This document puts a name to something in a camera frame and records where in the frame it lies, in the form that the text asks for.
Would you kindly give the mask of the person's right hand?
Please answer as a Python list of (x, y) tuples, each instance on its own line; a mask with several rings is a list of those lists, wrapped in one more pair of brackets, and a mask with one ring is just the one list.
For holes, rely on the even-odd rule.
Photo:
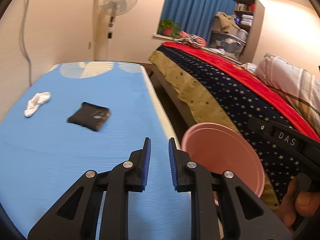
[(292, 231), (297, 215), (312, 217), (319, 207), (319, 192), (298, 191), (298, 178), (295, 177), (288, 185), (287, 193), (282, 199), (277, 217)]

